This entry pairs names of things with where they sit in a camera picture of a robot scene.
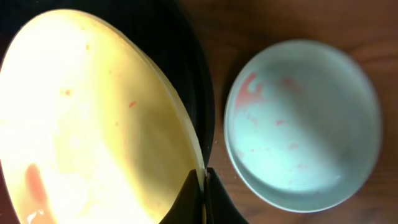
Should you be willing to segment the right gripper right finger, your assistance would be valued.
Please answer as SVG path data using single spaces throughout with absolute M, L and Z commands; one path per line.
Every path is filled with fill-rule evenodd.
M 230 199 L 214 168 L 207 168 L 205 179 L 207 224 L 249 224 Z

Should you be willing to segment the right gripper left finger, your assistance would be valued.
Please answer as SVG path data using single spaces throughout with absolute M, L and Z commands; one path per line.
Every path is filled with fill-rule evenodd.
M 160 224 L 202 224 L 202 196 L 196 170 L 191 170 Z

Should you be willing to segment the light blue plate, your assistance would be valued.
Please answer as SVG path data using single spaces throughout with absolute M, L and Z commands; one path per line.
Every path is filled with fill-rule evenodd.
M 319 212 L 349 199 L 371 175 L 381 151 L 381 108 L 348 54 L 288 40 L 239 72 L 224 138 L 236 172 L 259 198 L 290 212 Z

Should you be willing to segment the yellow plate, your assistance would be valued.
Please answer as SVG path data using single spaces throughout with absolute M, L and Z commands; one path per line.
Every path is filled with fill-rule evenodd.
M 41 13 L 1 65 L 1 168 L 19 223 L 159 223 L 205 165 L 160 68 L 122 32 Z

